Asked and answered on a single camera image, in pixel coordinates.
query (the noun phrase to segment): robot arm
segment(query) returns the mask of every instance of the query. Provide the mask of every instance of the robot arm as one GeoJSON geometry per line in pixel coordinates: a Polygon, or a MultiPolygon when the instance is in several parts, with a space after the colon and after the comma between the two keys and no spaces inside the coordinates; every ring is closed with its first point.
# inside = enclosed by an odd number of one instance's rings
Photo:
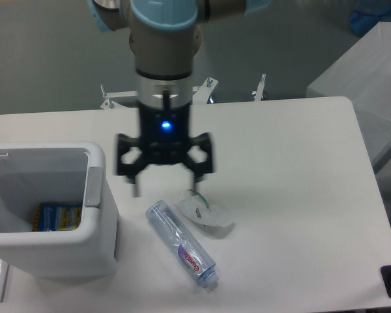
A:
{"type": "Polygon", "coordinates": [[[88,0],[97,25],[104,31],[125,27],[138,74],[140,137],[119,135],[117,175],[136,183],[149,164],[183,163],[194,173],[194,186],[213,172],[209,134],[189,136],[192,103],[192,59],[199,48],[198,23],[265,7],[269,0],[88,0]],[[196,163],[193,146],[206,152],[196,163]],[[138,147],[140,157],[124,164],[122,156],[138,147]]]}

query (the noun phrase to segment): blue led light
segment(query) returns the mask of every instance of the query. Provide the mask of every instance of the blue led light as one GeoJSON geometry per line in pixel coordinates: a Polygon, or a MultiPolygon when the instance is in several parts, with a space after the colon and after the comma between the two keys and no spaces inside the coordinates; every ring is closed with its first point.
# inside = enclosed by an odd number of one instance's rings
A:
{"type": "Polygon", "coordinates": [[[164,129],[164,130],[171,130],[172,129],[172,125],[168,121],[162,122],[161,126],[162,126],[162,129],[164,129]]]}

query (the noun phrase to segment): gray floor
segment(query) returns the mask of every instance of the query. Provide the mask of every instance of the gray floor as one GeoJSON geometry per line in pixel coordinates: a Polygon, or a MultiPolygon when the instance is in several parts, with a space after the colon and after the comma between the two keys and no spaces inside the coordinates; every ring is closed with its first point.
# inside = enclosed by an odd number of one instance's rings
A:
{"type": "MultiPolygon", "coordinates": [[[[353,0],[273,0],[247,17],[202,25],[195,84],[220,81],[218,102],[250,100],[262,72],[270,99],[302,98],[357,40],[353,0]]],[[[0,1],[0,114],[97,109],[135,90],[127,30],[102,34],[85,0],[0,1]]]]}

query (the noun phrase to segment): bottle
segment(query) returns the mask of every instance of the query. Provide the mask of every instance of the bottle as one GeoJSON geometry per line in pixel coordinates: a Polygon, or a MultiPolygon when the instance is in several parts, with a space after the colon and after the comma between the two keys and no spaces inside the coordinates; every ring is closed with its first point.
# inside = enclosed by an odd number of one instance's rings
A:
{"type": "Polygon", "coordinates": [[[146,217],[163,242],[178,257],[191,277],[202,287],[213,287],[218,280],[216,262],[164,201],[156,202],[146,217]]]}
{"type": "Polygon", "coordinates": [[[391,0],[356,0],[349,16],[349,26],[364,36],[378,22],[391,22],[391,0]]]}

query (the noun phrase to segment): crumpled plastic wrapper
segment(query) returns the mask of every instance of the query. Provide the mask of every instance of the crumpled plastic wrapper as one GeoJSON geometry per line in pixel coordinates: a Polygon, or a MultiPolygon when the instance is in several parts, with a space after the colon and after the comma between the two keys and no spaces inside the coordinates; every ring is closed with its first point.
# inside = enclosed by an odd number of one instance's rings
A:
{"type": "Polygon", "coordinates": [[[200,193],[189,190],[182,197],[184,199],[178,201],[175,207],[193,222],[214,227],[226,227],[234,223],[232,216],[223,207],[209,203],[200,193]]]}

